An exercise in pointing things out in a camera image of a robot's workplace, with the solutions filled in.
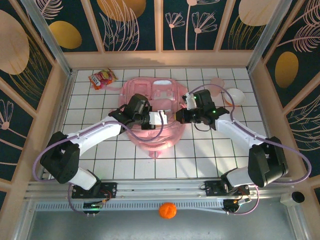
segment white tile floor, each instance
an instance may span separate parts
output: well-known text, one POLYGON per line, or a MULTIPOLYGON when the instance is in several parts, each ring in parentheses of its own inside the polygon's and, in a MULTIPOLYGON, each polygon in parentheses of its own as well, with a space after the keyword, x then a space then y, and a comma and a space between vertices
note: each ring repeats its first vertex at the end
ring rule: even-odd
MULTIPOLYGON (((86 128, 118 107, 119 92, 97 91, 91 87, 88 76, 96 72, 98 70, 78 71, 62 129, 64 134, 86 128)), ((121 87, 134 77, 161 77, 176 79, 189 90, 209 83, 213 77, 220 77, 224 79, 225 88, 238 88, 245 94, 246 101, 236 108, 235 118, 259 134, 266 134, 245 68, 117 69, 114 73, 118 80, 112 83, 112 87, 121 87)), ((213 98, 217 107, 227 107, 223 94, 213 98)), ((198 128, 206 130, 208 126, 199 124, 198 128)), ((156 160, 136 147, 123 133, 92 147, 79 161, 80 167, 93 171, 104 180, 218 177, 228 170, 247 165, 248 153, 223 133, 197 131, 191 124, 186 126, 181 140, 163 151, 156 160)))

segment gold circle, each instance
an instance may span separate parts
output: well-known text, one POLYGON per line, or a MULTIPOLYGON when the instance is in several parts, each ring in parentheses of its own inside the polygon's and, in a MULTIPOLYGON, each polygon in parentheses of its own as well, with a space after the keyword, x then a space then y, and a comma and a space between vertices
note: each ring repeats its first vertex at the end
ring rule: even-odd
POLYGON ((29 61, 28 35, 10 14, 0 10, 0 70, 7 74, 22 73, 29 61))
MULTIPOLYGON (((146 9, 146 0, 97 0, 97 3, 102 12, 109 18, 124 22, 125 6, 128 10, 132 9, 135 17, 140 17, 146 9)), ((126 13, 127 21, 132 20, 131 16, 126 13)))
POLYGON ((266 25, 280 0, 241 0, 239 4, 240 20, 249 26, 266 25))
POLYGON ((49 25, 56 41, 61 47, 66 49, 76 49, 80 47, 82 38, 80 32, 66 21, 55 21, 49 25))
POLYGON ((275 82, 280 88, 286 89, 295 80, 298 68, 297 56, 290 51, 285 51, 275 64, 275 82))

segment orange ball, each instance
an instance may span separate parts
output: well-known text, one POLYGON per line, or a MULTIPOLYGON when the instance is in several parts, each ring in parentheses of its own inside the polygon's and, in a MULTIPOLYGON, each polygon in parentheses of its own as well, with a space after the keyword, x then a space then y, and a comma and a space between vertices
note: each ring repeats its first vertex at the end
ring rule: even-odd
POLYGON ((166 202, 159 208, 159 215, 164 219, 172 219, 177 214, 177 207, 172 202, 166 202))

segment chip bag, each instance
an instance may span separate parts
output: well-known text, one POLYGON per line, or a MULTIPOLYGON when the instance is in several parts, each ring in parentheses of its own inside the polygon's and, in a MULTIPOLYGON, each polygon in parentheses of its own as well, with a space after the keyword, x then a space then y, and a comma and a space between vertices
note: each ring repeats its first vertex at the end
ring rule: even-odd
POLYGON ((109 68, 103 69, 89 76, 90 82, 95 90, 104 89, 107 85, 113 83, 118 78, 115 76, 114 72, 109 68))

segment white bowl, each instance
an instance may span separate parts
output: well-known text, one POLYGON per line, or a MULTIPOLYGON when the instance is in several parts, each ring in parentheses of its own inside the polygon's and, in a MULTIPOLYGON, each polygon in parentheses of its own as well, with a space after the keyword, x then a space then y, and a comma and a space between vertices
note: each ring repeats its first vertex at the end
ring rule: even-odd
MULTIPOLYGON (((229 88, 226 90, 232 97, 235 106, 240 106, 246 100, 245 94, 237 88, 229 88)), ((232 102, 228 94, 224 93, 225 101, 232 106, 232 102)))

